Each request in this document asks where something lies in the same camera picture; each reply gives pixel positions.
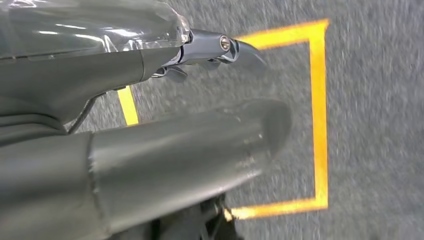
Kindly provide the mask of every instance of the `yellow floor marking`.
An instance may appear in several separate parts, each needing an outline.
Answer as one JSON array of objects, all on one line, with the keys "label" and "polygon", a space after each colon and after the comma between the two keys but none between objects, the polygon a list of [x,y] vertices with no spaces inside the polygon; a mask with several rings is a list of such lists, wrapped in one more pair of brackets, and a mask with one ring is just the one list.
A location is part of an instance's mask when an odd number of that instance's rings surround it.
[{"label": "yellow floor marking", "polygon": [[124,89],[118,90],[118,97],[120,105],[122,107],[123,116],[126,121],[126,125],[135,125],[139,123],[139,117],[137,116],[136,106],[134,104],[133,94],[131,88],[127,86]]},{"label": "yellow floor marking", "polygon": [[[312,89],[313,152],[315,197],[264,205],[232,208],[238,219],[270,217],[328,208],[327,109],[325,33],[328,19],[271,29],[238,39],[264,50],[309,42],[310,80]],[[138,124],[133,96],[129,87],[118,91],[127,125]]]}]

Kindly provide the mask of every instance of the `bolt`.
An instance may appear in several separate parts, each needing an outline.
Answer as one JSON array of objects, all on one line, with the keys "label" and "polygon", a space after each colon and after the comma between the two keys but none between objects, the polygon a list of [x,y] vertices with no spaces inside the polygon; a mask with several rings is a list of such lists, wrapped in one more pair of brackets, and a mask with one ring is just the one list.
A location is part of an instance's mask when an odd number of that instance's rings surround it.
[{"label": "bolt", "polygon": [[219,42],[220,42],[222,50],[228,51],[230,49],[231,42],[227,36],[222,35],[221,38],[219,39]]}]

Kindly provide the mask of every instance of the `gray carpet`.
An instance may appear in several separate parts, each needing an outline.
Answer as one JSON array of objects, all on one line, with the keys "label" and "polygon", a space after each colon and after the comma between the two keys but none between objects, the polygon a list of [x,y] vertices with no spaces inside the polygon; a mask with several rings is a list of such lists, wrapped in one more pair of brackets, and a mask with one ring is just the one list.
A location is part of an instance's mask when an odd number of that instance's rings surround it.
[{"label": "gray carpet", "polygon": [[[420,0],[169,0],[195,28],[232,36],[330,19],[326,31],[329,209],[237,223],[246,240],[424,239],[424,2]],[[183,84],[132,86],[141,121],[251,98],[293,109],[278,167],[228,195],[231,206],[314,194],[309,47],[263,52],[265,77],[187,68]],[[116,92],[81,130],[125,125]]]}]

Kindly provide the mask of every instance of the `yellow tape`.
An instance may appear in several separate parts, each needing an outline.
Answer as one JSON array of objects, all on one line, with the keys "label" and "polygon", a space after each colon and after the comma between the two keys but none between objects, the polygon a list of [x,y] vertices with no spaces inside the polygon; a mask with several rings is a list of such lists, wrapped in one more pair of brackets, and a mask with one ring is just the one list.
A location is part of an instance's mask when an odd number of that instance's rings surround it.
[{"label": "yellow tape", "polygon": [[123,116],[125,117],[126,125],[135,125],[139,123],[136,106],[134,104],[131,88],[127,86],[124,89],[118,90],[118,97],[122,107]]},{"label": "yellow tape", "polygon": [[325,46],[325,34],[328,25],[329,21],[324,19],[239,37],[241,41],[262,50],[309,42],[315,197],[232,208],[230,212],[234,218],[263,218],[328,208]]}]

